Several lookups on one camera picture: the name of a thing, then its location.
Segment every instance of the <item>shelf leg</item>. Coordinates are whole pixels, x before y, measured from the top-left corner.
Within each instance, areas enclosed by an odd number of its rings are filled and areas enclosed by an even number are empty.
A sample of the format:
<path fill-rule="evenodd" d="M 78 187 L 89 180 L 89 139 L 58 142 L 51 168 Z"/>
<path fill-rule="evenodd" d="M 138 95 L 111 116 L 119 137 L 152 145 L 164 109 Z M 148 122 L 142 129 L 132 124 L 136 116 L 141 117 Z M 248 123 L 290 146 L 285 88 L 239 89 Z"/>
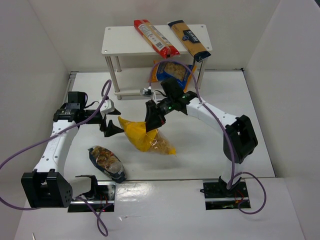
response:
<path fill-rule="evenodd" d="M 201 62 L 200 71 L 199 71 L 198 80 L 197 80 L 197 85 L 198 85 L 198 88 L 199 88 L 199 89 L 200 89 L 200 87 L 201 87 L 202 78 L 204 77 L 204 73 L 205 73 L 205 69 L 206 69 L 206 64 L 207 64 L 207 59 L 208 59 L 208 58 L 205 58 L 205 59 Z"/>
<path fill-rule="evenodd" d="M 111 61 L 111 57 L 110 56 L 106 56 L 105 57 L 105 61 L 106 61 L 106 64 L 107 64 L 107 66 L 109 68 L 109 72 L 110 72 L 112 84 L 113 84 L 113 87 L 114 87 L 114 91 L 116 93 L 119 93 L 120 89 L 119 89 L 119 86 L 118 86 L 118 82 L 117 82 L 114 66 L 113 66 L 112 61 Z"/>
<path fill-rule="evenodd" d="M 120 61 L 119 61 L 119 57 L 118 56 L 115 56 L 115 61 L 116 61 L 116 71 L 118 73 L 120 73 L 122 70 L 121 70 Z"/>

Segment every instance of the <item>shelf top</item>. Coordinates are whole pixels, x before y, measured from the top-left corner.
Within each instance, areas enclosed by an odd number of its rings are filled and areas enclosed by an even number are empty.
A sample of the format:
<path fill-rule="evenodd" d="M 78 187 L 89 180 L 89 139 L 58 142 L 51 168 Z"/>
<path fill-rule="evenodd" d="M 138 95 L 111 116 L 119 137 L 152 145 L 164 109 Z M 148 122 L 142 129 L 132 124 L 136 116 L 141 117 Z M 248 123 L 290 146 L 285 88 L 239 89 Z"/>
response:
<path fill-rule="evenodd" d="M 155 27 L 171 42 L 180 54 L 188 54 L 187 49 L 168 25 L 155 25 Z M 208 51 L 211 51 L 212 46 L 206 25 L 189 24 L 188 27 L 198 37 L 204 47 Z M 104 56 L 158 55 L 134 26 L 107 26 L 104 31 L 101 52 Z"/>

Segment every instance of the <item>snack bag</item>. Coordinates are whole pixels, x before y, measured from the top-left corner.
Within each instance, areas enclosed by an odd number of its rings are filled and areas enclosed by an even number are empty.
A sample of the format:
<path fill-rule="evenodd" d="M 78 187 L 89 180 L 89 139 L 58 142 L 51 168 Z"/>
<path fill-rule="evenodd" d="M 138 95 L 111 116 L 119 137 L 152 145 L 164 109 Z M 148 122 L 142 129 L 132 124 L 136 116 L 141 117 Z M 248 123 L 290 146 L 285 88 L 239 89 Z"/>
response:
<path fill-rule="evenodd" d="M 188 25 L 185 24 L 184 21 L 173 21 L 168 23 L 168 25 L 198 63 L 211 56 L 210 52 L 207 51 L 207 49 L 202 45 L 197 36 L 189 29 Z"/>
<path fill-rule="evenodd" d="M 89 158 L 97 169 L 118 184 L 126 180 L 124 166 L 112 151 L 102 146 L 93 146 L 88 150 Z"/>
<path fill-rule="evenodd" d="M 151 25 L 148 20 L 134 20 L 133 25 L 147 43 L 164 59 L 180 54 L 168 39 L 155 26 Z"/>
<path fill-rule="evenodd" d="M 187 66 L 193 73 L 196 71 L 197 66 Z M 169 61 L 160 63 L 152 71 L 151 82 L 160 82 L 172 77 L 176 79 L 177 83 L 180 85 L 183 91 L 186 92 L 192 76 L 190 72 L 187 71 L 186 68 L 179 63 Z"/>
<path fill-rule="evenodd" d="M 159 154 L 176 154 L 176 149 L 160 134 L 158 129 L 146 132 L 144 121 L 128 121 L 118 116 L 125 135 L 139 151 Z"/>

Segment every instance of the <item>metal frame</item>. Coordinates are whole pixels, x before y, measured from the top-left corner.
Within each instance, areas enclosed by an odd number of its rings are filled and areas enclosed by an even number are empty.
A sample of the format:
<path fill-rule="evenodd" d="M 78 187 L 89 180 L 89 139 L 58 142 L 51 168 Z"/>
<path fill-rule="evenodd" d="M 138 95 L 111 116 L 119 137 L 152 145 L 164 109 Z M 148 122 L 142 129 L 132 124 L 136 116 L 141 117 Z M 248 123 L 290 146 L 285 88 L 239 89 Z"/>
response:
<path fill-rule="evenodd" d="M 204 77 L 207 60 L 208 59 L 206 58 L 201 62 L 199 75 L 198 75 L 198 79 L 197 79 L 197 85 L 198 85 L 199 89 L 201 87 L 202 79 Z M 118 100 L 121 100 L 123 95 L 121 95 L 121 90 L 120 90 L 119 85 L 118 85 L 118 81 L 117 81 L 117 77 L 116 77 L 116 74 L 115 74 L 115 69 L 114 69 L 114 66 L 113 66 L 113 63 L 112 63 L 112 60 L 111 60 L 111 56 L 105 56 L 105 61 L 106 61 L 106 64 L 107 64 L 107 66 L 109 68 L 112 84 L 113 84 L 113 87 L 114 87 L 114 92 L 115 93 L 119 93 L 119 94 L 116 94 L 116 97 L 117 97 Z M 115 56 L 115 61 L 116 61 L 116 71 L 119 73 L 122 70 L 121 70 L 120 61 L 119 61 L 119 57 L 118 56 Z M 126 96 L 139 96 L 139 95 L 140 94 L 138 92 L 137 93 L 132 93 L 130 95 L 126 94 Z"/>

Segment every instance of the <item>white table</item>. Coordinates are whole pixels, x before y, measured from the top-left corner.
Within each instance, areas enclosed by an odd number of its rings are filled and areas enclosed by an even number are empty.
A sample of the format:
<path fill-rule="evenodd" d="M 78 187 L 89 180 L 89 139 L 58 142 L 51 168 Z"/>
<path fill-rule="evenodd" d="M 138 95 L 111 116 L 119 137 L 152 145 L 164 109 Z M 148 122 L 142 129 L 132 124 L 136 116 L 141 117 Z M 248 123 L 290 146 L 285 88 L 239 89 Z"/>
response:
<path fill-rule="evenodd" d="M 101 215 L 108 240 L 303 240 L 290 194 L 282 178 L 262 178 L 264 209 L 206 210 L 201 180 L 125 182 L 117 185 L 114 212 Z M 246 180 L 253 210 L 263 202 L 254 179 Z M 15 240 L 105 240 L 92 212 L 65 208 L 24 211 Z"/>
<path fill-rule="evenodd" d="M 180 55 L 189 55 L 189 52 L 176 37 L 168 25 L 155 26 L 179 51 Z M 207 51 L 212 51 L 212 46 L 204 24 L 189 24 L 188 27 L 198 37 Z M 139 96 L 140 89 L 146 86 L 151 68 L 127 68 L 121 69 L 119 56 L 159 56 L 159 54 L 143 39 L 134 26 L 107 26 L 104 31 L 102 42 L 102 55 L 105 57 L 106 64 L 110 70 L 114 94 L 117 99 L 123 96 Z M 115 57 L 116 72 L 111 57 Z M 203 75 L 206 68 L 206 58 L 201 62 L 200 71 L 197 76 L 198 86 L 201 86 Z"/>
<path fill-rule="evenodd" d="M 108 72 L 78 73 L 72 91 L 86 92 L 88 103 L 91 103 L 100 98 L 101 88 L 109 78 Z M 230 114 L 237 116 L 245 114 L 252 121 L 258 146 L 243 163 L 244 170 L 259 178 L 274 177 L 243 73 L 206 71 L 203 78 L 200 93 L 207 102 Z M 117 100 L 113 88 L 109 96 L 122 113 L 122 118 L 144 121 L 145 102 L 148 99 Z M 112 119 L 114 124 L 119 126 L 117 116 L 110 115 L 107 119 Z M 72 142 L 64 168 L 64 177 L 72 180 L 77 175 L 95 174 L 99 180 L 108 180 L 109 178 L 96 169 L 89 160 L 87 149 L 100 145 L 113 151 L 122 161 L 128 180 L 217 179 L 227 161 L 223 153 L 222 135 L 200 120 L 181 112 L 172 112 L 166 115 L 166 119 L 167 122 L 160 131 L 176 147 L 176 155 L 140 152 L 123 133 L 104 138 L 98 126 L 84 125 L 80 127 Z"/>

